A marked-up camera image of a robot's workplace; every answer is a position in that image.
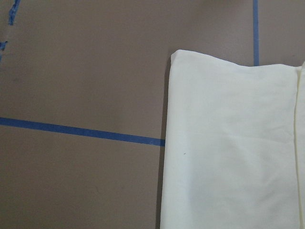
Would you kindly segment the cream long-sleeve cat shirt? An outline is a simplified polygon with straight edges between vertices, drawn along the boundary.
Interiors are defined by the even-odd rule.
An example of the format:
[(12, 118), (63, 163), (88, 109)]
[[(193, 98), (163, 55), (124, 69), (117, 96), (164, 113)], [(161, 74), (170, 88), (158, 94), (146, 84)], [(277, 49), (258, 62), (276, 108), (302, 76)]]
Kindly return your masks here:
[(162, 229), (305, 226), (305, 68), (171, 56)]

